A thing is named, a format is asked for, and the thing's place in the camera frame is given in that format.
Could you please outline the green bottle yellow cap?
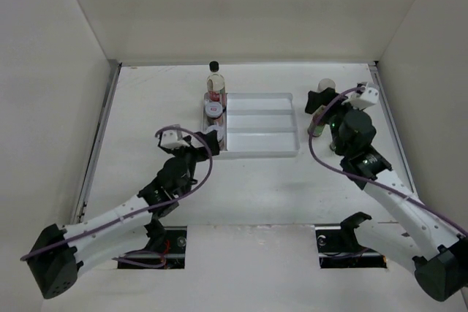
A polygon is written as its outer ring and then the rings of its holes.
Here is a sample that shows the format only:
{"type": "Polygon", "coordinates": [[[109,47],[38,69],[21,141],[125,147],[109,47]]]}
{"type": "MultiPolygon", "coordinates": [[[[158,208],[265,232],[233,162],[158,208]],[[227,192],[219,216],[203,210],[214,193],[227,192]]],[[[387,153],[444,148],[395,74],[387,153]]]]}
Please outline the green bottle yellow cap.
{"type": "Polygon", "coordinates": [[[319,117],[323,113],[325,106],[320,106],[312,115],[312,120],[307,129],[308,134],[312,137],[320,137],[325,129],[325,123],[323,120],[319,120],[319,117]]]}

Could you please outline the spice jar orange contents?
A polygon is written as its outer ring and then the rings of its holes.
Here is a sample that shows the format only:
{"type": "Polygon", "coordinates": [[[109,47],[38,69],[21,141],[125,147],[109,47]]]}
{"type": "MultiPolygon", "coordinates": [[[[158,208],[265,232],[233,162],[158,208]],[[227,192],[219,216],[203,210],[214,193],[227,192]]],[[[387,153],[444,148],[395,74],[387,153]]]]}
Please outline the spice jar orange contents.
{"type": "Polygon", "coordinates": [[[224,128],[216,124],[210,125],[205,129],[205,134],[208,134],[210,132],[216,132],[216,139],[219,144],[219,149],[220,151],[223,151],[225,147],[224,128]]]}

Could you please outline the spice jar dark contents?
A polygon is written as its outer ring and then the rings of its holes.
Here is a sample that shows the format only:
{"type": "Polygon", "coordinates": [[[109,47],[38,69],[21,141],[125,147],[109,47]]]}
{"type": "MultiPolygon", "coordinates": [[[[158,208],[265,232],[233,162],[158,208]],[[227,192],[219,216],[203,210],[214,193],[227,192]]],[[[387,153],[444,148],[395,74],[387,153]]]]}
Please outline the spice jar dark contents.
{"type": "Polygon", "coordinates": [[[204,107],[204,112],[208,126],[222,126],[224,124],[224,111],[221,103],[207,102],[204,107]]]}

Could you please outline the small yellow label bottle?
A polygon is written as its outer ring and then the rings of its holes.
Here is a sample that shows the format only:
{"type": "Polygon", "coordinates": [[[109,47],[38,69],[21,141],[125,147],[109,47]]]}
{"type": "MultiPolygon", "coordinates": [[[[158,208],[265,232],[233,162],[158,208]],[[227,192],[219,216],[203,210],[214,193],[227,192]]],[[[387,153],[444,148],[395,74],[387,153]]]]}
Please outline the small yellow label bottle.
{"type": "Polygon", "coordinates": [[[337,145],[337,140],[338,140],[338,134],[332,134],[332,140],[329,145],[329,148],[335,152],[336,151],[336,145],[337,145]]]}

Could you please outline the dark sauce bottle black cap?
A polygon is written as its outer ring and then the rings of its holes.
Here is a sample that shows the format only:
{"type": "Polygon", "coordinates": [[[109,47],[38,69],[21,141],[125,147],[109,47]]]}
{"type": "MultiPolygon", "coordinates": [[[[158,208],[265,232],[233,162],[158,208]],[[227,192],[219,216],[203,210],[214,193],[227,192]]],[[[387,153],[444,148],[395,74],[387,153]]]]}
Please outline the dark sauce bottle black cap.
{"type": "Polygon", "coordinates": [[[210,75],[207,77],[207,92],[210,102],[218,102],[226,108],[226,86],[224,77],[219,73],[219,63],[211,61],[209,63],[210,75]]]}

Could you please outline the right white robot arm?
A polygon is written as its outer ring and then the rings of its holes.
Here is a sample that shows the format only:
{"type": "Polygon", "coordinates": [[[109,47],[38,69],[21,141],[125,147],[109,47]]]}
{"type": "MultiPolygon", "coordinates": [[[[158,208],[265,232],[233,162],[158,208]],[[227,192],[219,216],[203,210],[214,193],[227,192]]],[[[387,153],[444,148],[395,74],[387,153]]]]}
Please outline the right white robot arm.
{"type": "Polygon", "coordinates": [[[379,98],[378,88],[370,83],[341,93],[332,88],[308,93],[306,113],[323,109],[317,121],[329,125],[332,151],[341,158],[339,168],[325,168],[350,179],[407,233],[383,229],[370,215],[358,212],[340,223],[339,242],[347,250],[365,247],[390,258],[412,273],[429,297],[444,302],[467,287],[467,231],[425,205],[373,147],[377,130],[366,108],[379,98]]]}

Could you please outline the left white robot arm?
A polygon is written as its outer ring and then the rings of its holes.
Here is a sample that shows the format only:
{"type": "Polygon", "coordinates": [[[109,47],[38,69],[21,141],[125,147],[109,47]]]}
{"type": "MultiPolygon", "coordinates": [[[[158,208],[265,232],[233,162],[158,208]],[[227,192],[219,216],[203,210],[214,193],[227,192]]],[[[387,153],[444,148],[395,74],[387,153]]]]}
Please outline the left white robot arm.
{"type": "Polygon", "coordinates": [[[93,219],[45,227],[30,252],[21,257],[44,299],[65,293],[84,273],[107,260],[124,261],[129,254],[162,248],[166,230],[161,218],[205,184],[195,179],[197,163],[206,161],[212,167],[220,148],[215,131],[191,132],[173,125],[155,136],[170,158],[149,184],[93,219]]]}

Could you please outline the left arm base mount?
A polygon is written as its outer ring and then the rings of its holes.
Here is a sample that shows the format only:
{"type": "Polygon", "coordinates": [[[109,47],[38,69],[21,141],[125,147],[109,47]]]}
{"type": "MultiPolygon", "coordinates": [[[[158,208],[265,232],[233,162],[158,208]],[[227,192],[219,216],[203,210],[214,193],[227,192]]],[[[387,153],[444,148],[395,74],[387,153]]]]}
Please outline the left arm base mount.
{"type": "Polygon", "coordinates": [[[117,260],[118,270],[183,270],[186,263],[187,227],[166,227],[159,221],[146,226],[149,240],[143,249],[117,260]]]}

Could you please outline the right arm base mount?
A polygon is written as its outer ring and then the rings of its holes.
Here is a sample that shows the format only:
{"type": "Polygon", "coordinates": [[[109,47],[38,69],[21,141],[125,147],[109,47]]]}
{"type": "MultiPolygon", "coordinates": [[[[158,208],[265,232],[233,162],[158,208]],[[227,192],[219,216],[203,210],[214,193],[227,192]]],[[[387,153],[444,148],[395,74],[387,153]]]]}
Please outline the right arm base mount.
{"type": "Polygon", "coordinates": [[[386,258],[358,243],[355,230],[371,216],[355,213],[339,224],[317,224],[314,226],[318,260],[321,269],[386,269],[386,258]]]}

